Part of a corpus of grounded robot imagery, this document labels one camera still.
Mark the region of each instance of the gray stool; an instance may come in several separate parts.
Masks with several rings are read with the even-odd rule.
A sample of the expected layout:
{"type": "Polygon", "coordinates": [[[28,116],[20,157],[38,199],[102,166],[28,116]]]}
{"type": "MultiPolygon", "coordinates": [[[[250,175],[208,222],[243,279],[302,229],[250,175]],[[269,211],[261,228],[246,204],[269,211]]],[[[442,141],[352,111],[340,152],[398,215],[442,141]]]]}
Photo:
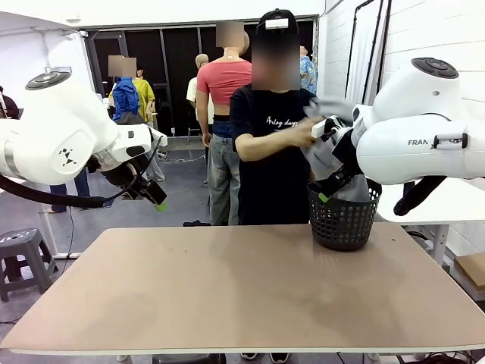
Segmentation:
{"type": "Polygon", "coordinates": [[[55,261],[38,229],[10,231],[0,235],[0,299],[2,301],[8,301],[8,292],[21,288],[37,286],[41,294],[46,292],[52,284],[52,272],[57,270],[55,261]],[[17,256],[25,256],[25,260],[19,261],[17,256]],[[5,270],[1,265],[2,260],[5,261],[5,270]],[[24,280],[20,269],[26,266],[30,267],[33,278],[24,280]]]}

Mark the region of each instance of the black basket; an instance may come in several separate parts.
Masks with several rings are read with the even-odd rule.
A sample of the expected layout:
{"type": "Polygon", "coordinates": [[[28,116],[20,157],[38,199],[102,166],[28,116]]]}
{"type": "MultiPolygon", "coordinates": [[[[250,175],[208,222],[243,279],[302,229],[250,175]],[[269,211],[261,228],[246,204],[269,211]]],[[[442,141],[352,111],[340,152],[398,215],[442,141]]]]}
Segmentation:
{"type": "Polygon", "coordinates": [[[344,201],[331,197],[326,203],[308,185],[310,223],[313,238],[329,249],[348,252],[361,249],[369,240],[382,186],[367,179],[368,202],[344,201]]]}

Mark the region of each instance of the printed text on t-shirt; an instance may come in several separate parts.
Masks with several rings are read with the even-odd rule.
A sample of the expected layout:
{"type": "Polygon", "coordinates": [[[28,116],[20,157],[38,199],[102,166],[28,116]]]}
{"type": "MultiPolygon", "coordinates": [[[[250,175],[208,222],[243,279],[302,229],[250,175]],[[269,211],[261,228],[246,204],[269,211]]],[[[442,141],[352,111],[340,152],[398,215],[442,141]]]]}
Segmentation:
{"type": "Polygon", "coordinates": [[[295,127],[298,124],[298,121],[278,121],[276,118],[274,120],[271,120],[271,116],[268,116],[268,119],[266,119],[266,122],[270,125],[274,125],[276,128],[275,129],[280,129],[283,125],[287,127],[295,127]]]}

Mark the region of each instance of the blue jacket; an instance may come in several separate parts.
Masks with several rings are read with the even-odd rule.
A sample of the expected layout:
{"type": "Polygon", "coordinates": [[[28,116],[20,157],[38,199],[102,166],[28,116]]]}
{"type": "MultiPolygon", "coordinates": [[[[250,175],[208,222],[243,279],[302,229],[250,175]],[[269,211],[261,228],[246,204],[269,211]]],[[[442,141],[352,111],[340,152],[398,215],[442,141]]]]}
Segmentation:
{"type": "Polygon", "coordinates": [[[139,97],[131,77],[120,77],[113,89],[113,99],[116,110],[114,121],[120,120],[121,115],[127,111],[138,114],[139,97]]]}

